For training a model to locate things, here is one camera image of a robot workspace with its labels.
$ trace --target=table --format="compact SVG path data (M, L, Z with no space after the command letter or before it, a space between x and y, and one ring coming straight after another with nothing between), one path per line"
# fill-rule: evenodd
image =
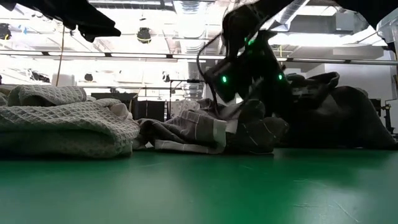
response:
M398 154L1 161L0 223L397 223Z

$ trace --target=fabric pile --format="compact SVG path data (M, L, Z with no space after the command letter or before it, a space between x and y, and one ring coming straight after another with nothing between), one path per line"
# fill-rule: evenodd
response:
M288 77L299 92L289 123L264 118L266 108L251 100L235 117L220 121L209 110L209 99L180 101L166 122L140 119L140 142L158 150L219 154L225 151L270 153L274 147L362 147L398 149L364 90L338 85L340 76L321 74ZM239 105L218 105L221 115Z
M287 77L297 105L289 123L265 118L259 100L248 101L227 121L216 118L209 99L173 103L166 122L134 121L119 100L88 100L76 86L0 87L0 155L112 158L149 143L156 151L201 154L267 154L279 146L397 149L366 92L336 87L339 77ZM218 111L224 117L238 106L218 105Z
M0 103L0 154L111 158L139 147L139 126L126 105L87 101L76 86L17 86Z
M272 152L289 127L283 119L264 118L265 107L258 100L251 100L231 121L215 118L209 110L211 100L197 104L199 110L181 110L166 122L138 120L140 142L173 151L220 154L230 148L262 154ZM236 106L219 105L219 111L230 113Z

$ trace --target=dark gray cloth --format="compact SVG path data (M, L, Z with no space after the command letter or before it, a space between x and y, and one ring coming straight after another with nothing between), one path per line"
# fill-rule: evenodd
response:
M200 110L185 110L166 122L140 119L140 141L150 142L155 149L219 154L227 148L252 153L270 153L287 132L287 123L280 118L264 118L265 107L251 100L228 121L216 119L209 110L212 101L200 100ZM238 105L219 105L221 115ZM236 127L228 133L228 126Z
M296 108L295 119L289 122L290 129L284 142L289 147L395 147L395 139L383 126L366 92L350 86L335 87L339 77L337 73L326 73L305 82L295 77L300 82L292 82L296 87L320 80L319 85L327 88L321 97L301 99L306 103ZM314 102L318 101L320 105L313 108Z

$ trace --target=folded towel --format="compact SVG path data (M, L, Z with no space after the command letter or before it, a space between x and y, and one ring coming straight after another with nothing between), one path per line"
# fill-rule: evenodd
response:
M84 90L74 86L16 87L8 105L22 106L0 106L0 153L131 155L139 127L126 105L115 99L85 100Z

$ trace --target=metal rail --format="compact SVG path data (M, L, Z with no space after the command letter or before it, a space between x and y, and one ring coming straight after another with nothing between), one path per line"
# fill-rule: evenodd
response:
M105 89L110 89L110 88L122 88L126 90L169 90L169 87L139 87L139 86L78 86L82 88L105 88Z
M23 56L32 58L51 58L59 60L60 52L40 52L40 51L18 51L18 50L0 50L0 55L9 56ZM63 58L74 59L89 59L95 58L97 60L137 60L137 59L156 59L156 60L170 60L170 59L196 59L196 55L187 54L140 54L140 53L116 53L116 52L64 52ZM201 60L219 60L224 58L224 55L201 55ZM345 59L345 58L300 58L300 57L277 57L280 62L295 62L295 63L338 63L349 65L398 65L394 60L365 60L365 59Z

